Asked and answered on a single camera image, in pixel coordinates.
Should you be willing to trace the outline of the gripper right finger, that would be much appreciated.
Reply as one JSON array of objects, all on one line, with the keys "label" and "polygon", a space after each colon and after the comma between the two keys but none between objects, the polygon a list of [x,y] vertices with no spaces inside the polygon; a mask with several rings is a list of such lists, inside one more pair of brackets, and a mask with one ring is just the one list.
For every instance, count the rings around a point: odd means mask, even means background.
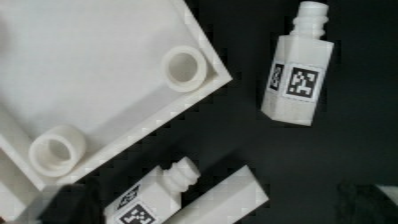
[{"label": "gripper right finger", "polygon": [[398,186],[338,185],[338,224],[398,224]]}]

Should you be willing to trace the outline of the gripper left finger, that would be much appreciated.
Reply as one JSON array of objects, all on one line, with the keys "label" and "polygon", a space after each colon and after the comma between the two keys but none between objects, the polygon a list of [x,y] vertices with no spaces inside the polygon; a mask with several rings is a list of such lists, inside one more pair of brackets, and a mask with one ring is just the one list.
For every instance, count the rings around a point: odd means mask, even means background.
[{"label": "gripper left finger", "polygon": [[96,183],[64,185],[40,214],[41,224],[105,224]]}]

